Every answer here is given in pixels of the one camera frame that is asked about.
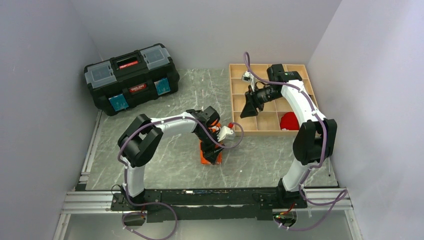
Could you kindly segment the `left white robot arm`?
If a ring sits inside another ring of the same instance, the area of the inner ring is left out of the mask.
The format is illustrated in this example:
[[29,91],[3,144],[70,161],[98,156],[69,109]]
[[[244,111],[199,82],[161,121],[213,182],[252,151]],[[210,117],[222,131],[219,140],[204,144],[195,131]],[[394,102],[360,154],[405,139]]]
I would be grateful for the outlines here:
[[199,139],[201,157],[214,165],[219,161],[224,140],[234,131],[221,126],[220,115],[211,106],[205,110],[188,109],[185,112],[162,118],[138,115],[118,139],[118,161],[124,165],[121,192],[124,204],[131,210],[145,203],[145,167],[153,158],[162,139],[193,133]]

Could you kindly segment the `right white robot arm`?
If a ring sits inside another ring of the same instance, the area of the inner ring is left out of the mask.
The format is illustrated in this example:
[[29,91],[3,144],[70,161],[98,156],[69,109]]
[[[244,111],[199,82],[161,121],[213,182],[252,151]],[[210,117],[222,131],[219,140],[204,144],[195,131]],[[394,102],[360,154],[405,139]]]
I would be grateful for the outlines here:
[[285,71],[282,64],[268,67],[267,79],[256,75],[250,64],[246,64],[244,78],[251,84],[245,92],[245,105],[240,118],[255,117],[268,102],[284,98],[296,116],[299,130],[292,149],[295,159],[287,174],[278,183],[276,203],[287,208],[302,193],[306,178],[312,169],[318,169],[334,149],[337,123],[320,112],[306,92],[298,71]]

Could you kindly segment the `orange underwear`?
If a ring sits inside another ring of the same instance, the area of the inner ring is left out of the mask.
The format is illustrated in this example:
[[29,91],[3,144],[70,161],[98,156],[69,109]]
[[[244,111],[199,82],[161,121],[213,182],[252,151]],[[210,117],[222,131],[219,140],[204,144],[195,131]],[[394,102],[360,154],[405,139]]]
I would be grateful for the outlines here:
[[217,145],[212,151],[206,150],[206,145],[200,141],[200,163],[202,165],[215,165],[222,163],[222,149]]

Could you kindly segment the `wooden compartment tray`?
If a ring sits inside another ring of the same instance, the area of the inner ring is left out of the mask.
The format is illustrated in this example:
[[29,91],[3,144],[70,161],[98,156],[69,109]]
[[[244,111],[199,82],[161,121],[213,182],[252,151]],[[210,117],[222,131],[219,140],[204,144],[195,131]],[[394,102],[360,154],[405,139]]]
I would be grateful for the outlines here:
[[[272,64],[254,64],[251,63],[252,71],[260,78],[269,81],[267,69]],[[285,64],[282,63],[283,69],[287,71],[296,71],[300,74],[303,81],[303,89],[309,95],[316,108],[318,103],[316,95],[312,88],[311,80],[308,75],[306,66],[303,64]],[[263,111],[257,116],[240,118],[243,107],[245,106],[245,92],[248,91],[248,83],[241,80],[242,74],[248,69],[244,63],[229,65],[230,79],[230,100],[232,110],[232,121],[239,123],[243,130],[244,136],[296,136],[297,130],[281,130],[280,118],[287,112],[294,112],[289,102],[284,98],[267,102],[264,104]]]

